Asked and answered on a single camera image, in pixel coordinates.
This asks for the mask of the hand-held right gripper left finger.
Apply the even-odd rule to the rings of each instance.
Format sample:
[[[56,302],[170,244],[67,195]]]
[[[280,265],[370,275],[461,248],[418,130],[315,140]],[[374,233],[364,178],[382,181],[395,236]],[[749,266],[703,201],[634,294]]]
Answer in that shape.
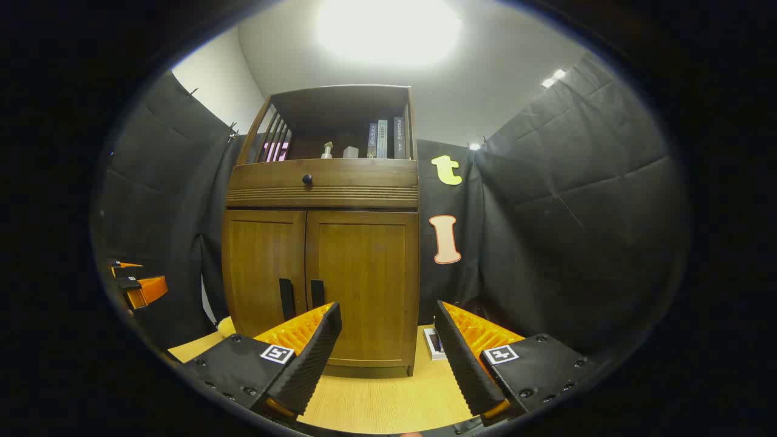
[[[330,302],[255,337],[233,334],[183,363],[186,375],[260,415],[302,415],[341,334]]]

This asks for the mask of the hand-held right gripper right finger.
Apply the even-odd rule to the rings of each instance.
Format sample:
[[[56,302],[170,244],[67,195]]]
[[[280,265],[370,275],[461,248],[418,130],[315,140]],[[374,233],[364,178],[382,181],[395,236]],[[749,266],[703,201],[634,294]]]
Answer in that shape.
[[[435,330],[464,401],[483,425],[558,403],[599,370],[597,361],[549,334],[522,337],[443,301]]]

